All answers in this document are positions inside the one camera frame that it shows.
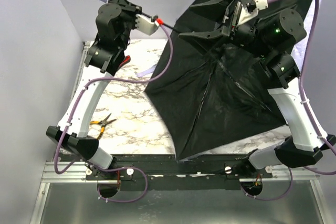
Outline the lavender umbrella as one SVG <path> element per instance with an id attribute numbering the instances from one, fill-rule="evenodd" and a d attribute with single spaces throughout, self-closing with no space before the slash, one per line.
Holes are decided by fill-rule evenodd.
<path id="1" fill-rule="evenodd" d="M 285 123 L 256 75 L 255 56 L 232 44 L 199 51 L 177 34 L 218 25 L 185 10 L 144 91 L 172 137 L 177 160 Z"/>

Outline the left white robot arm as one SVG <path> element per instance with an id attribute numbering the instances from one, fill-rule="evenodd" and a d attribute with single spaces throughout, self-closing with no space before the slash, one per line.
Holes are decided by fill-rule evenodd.
<path id="1" fill-rule="evenodd" d="M 122 64 L 131 30 L 141 7 L 128 0 L 107 0 L 96 17 L 97 35 L 87 51 L 77 91 L 67 112 L 46 135 L 57 144 L 102 169 L 111 169 L 113 156 L 89 137 L 91 118 L 102 93 Z"/>

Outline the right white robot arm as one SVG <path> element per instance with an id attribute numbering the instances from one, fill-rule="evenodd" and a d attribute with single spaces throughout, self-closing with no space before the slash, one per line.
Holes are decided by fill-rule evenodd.
<path id="1" fill-rule="evenodd" d="M 250 152 L 237 166 L 245 172 L 281 164 L 311 169 L 322 158 L 322 152 L 334 150 L 335 145 L 335 136 L 323 129 L 305 94 L 303 69 L 298 68 L 287 52 L 289 47 L 312 37 L 312 32 L 306 32 L 301 15 L 292 8 L 285 8 L 257 19 L 253 25 L 248 24 L 276 1 L 279 0 L 238 0 L 216 30 L 180 34 L 199 51 L 209 52 L 230 43 L 258 58 L 257 74 L 291 134 L 280 144 Z"/>

